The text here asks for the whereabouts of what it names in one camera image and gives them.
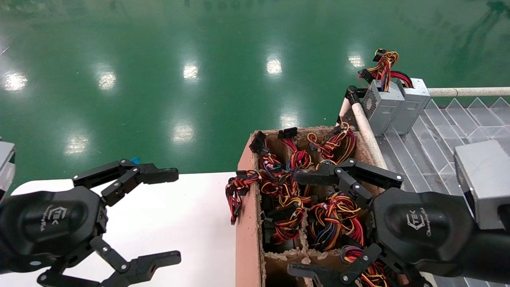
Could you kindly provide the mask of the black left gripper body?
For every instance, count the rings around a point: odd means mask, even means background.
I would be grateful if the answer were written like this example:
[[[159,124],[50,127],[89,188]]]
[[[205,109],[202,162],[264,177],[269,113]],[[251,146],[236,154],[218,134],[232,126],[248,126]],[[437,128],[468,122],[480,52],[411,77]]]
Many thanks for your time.
[[[107,220],[102,198],[85,187],[9,196],[0,208],[1,273],[74,267],[93,253]]]

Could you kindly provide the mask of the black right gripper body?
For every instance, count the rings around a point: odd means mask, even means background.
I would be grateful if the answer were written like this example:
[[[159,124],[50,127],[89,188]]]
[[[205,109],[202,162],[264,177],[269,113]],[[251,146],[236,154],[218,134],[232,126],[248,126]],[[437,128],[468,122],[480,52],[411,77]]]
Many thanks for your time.
[[[477,229],[462,196],[388,189],[372,202],[375,239],[405,266],[459,275],[461,253]]]

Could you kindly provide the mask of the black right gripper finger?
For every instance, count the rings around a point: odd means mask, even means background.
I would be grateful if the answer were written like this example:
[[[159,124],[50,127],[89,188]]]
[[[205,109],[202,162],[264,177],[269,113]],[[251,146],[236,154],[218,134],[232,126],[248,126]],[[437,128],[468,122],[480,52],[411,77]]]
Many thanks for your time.
[[[372,244],[364,249],[361,255],[343,272],[302,263],[289,263],[286,272],[295,277],[311,278],[319,287],[355,287],[355,280],[361,278],[362,274],[377,261],[381,253],[381,247]]]
[[[362,186],[362,182],[384,190],[400,188],[403,176],[375,165],[348,159],[340,165],[323,165],[315,171],[297,171],[295,180],[304,185],[335,185],[339,191],[350,197],[358,207],[370,208],[374,196]]]

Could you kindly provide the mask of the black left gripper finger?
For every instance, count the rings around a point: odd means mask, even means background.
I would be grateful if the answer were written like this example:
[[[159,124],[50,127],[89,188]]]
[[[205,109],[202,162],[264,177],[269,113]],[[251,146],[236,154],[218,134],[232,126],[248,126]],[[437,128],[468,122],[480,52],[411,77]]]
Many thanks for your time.
[[[178,265],[181,262],[179,251],[139,256],[127,262],[118,252],[110,247],[101,237],[93,238],[89,245],[98,255],[115,270],[102,282],[91,281],[64,275],[66,265],[58,264],[42,273],[37,283],[43,287],[129,287],[150,281],[160,267]]]
[[[159,169],[153,163],[135,164],[130,160],[114,161],[73,177],[74,189],[91,191],[102,184],[101,200],[106,206],[114,206],[140,184],[160,184],[179,179],[177,168]]]

